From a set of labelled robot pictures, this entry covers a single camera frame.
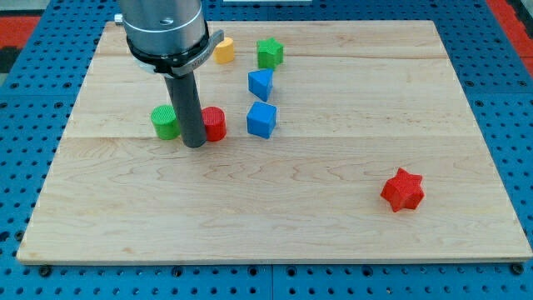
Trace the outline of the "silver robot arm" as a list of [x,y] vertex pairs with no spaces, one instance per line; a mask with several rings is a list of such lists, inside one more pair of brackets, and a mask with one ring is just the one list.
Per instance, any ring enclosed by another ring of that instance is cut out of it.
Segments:
[[224,40],[210,32],[201,0],[119,0],[131,54],[143,68],[181,78],[199,68]]

